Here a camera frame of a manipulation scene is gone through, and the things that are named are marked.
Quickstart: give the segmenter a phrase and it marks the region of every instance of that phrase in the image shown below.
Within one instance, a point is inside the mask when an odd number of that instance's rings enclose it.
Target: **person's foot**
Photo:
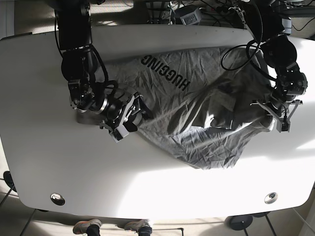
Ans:
[[[87,229],[91,225],[97,225],[99,227],[102,226],[102,222],[98,219],[93,219],[89,221],[79,221],[76,223],[73,227],[73,233],[75,235],[81,235],[81,234],[86,234]]]
[[[152,220],[139,220],[139,221],[131,221],[124,226],[125,230],[132,230],[138,232],[142,227],[152,227]]]

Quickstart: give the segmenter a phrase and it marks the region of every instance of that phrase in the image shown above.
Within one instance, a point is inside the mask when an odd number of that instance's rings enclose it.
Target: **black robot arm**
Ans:
[[[271,3],[265,0],[251,0],[250,2],[236,1],[234,5],[254,38],[252,43],[260,43],[264,60],[277,73],[277,77],[273,78],[250,61],[257,71],[275,82],[275,86],[270,89],[270,94],[266,94],[264,99],[255,103],[278,121],[277,130],[282,132],[290,131],[290,118],[297,106],[303,104],[302,101],[295,100],[295,97],[304,94],[308,84],[296,63],[296,48],[287,37],[290,34],[290,27],[288,27],[290,20],[274,12]],[[290,104],[295,107],[288,115]]]
[[[152,113],[140,94],[118,88],[116,81],[109,80],[106,67],[92,45],[89,1],[50,0],[48,4],[55,9],[63,51],[62,73],[68,81],[72,107],[81,113],[97,114],[101,120],[99,127],[108,129],[116,142],[137,131],[133,124],[136,116],[142,114],[143,119],[151,119]],[[98,64],[103,70],[103,82],[95,78]]]

